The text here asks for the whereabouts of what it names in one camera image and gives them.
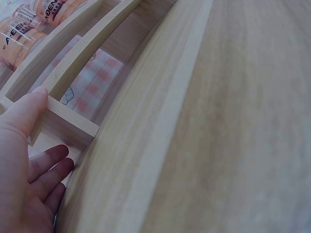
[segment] wooden rack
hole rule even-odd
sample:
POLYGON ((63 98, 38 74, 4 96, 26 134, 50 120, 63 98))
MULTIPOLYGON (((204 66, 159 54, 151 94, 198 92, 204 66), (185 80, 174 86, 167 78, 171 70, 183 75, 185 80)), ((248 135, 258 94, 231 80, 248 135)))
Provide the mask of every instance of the wooden rack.
MULTIPOLYGON (((51 31, 14 73, 1 68, 0 78, 5 81, 2 82, 0 90, 3 113, 29 91, 40 74, 70 40, 76 35, 82 36, 43 83, 49 93, 48 108, 30 138, 31 145, 37 150, 46 150, 63 143, 68 145, 71 156, 76 157, 96 136, 98 125, 59 101, 92 55, 101 48, 125 63, 114 82, 118 87, 113 85, 110 88, 113 93, 107 93, 109 98, 104 98, 107 101, 102 102, 101 106, 105 105, 106 108, 112 103, 112 97, 116 96, 124 78, 131 70, 129 66, 134 65, 138 51, 141 52, 138 48, 145 44, 143 41, 148 38, 148 33, 154 32, 152 29, 175 1, 144 1, 144 4, 149 4, 148 7, 154 7, 154 11, 144 11, 143 14, 142 9, 145 10, 146 5, 142 4, 137 8, 140 2, 140 0, 90 0, 51 31), (121 46, 111 46, 112 42, 119 42, 121 46), (124 54, 119 51, 119 47, 126 48, 124 54)), ((104 112, 99 108, 97 113, 101 113, 100 116, 96 115, 93 118, 100 124, 104 112)))

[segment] checkered tablecloth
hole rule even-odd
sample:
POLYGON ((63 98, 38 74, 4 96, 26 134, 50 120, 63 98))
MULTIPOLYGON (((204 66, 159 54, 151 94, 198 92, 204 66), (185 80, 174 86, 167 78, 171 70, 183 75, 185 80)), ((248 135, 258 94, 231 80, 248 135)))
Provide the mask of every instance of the checkered tablecloth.
MULTIPOLYGON (((1 16, 11 14, 24 2, 30 3, 31 0, 5 0, 4 3, 1 2, 1 16)), ((30 91, 44 82, 62 58, 80 39, 81 37, 77 35, 64 47, 37 79, 30 91)), ((61 102, 85 118, 91 119, 122 65, 123 63, 108 53, 101 49, 97 50, 62 97, 61 102)))

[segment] label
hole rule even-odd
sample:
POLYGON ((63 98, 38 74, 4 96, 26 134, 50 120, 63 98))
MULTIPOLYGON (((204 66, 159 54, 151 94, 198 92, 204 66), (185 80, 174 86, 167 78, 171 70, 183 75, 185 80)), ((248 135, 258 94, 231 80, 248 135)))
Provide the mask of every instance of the label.
POLYGON ((16 70, 38 40, 47 36, 25 21, 10 17, 0 22, 0 59, 16 70))
POLYGON ((60 25, 86 0, 34 0, 34 10, 47 23, 60 25))
POLYGON ((13 16, 29 23, 34 28, 38 28, 43 23, 43 20, 31 11, 31 6, 27 3, 19 6, 13 13, 13 16))

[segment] wood grain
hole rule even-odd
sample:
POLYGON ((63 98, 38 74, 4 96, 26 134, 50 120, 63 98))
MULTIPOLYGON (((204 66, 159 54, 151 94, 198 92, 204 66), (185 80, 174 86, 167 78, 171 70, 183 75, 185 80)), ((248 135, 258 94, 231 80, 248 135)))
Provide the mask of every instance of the wood grain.
POLYGON ((214 1, 142 233, 311 232, 310 22, 214 1))
POLYGON ((206 0, 180 0, 164 19, 78 163, 57 232, 139 232, 211 5, 206 0))
POLYGON ((139 3, 140 0, 120 2, 78 41, 44 81, 50 96, 56 100, 62 98, 100 45, 139 3))

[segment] wooden frame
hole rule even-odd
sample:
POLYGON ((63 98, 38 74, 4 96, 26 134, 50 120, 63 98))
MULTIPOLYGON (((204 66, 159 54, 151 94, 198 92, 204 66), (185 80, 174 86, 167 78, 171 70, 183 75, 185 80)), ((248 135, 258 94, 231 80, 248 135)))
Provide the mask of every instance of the wooden frame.
MULTIPOLYGON (((96 14, 102 3, 101 0, 88 2, 35 48, 0 91, 2 111, 27 93, 46 66, 80 28, 86 25, 87 20, 96 14)), ((74 150, 73 155, 78 156, 96 136, 99 129, 97 125, 70 110, 59 100, 95 51, 139 3, 140 0, 119 2, 82 37, 43 83, 49 93, 48 108, 31 133, 32 146, 45 150, 54 144, 62 143, 69 146, 70 152, 70 148, 78 149, 74 150), (42 137, 45 138, 43 141, 47 142, 42 143, 41 140, 40 143, 36 143, 36 140, 42 137)))

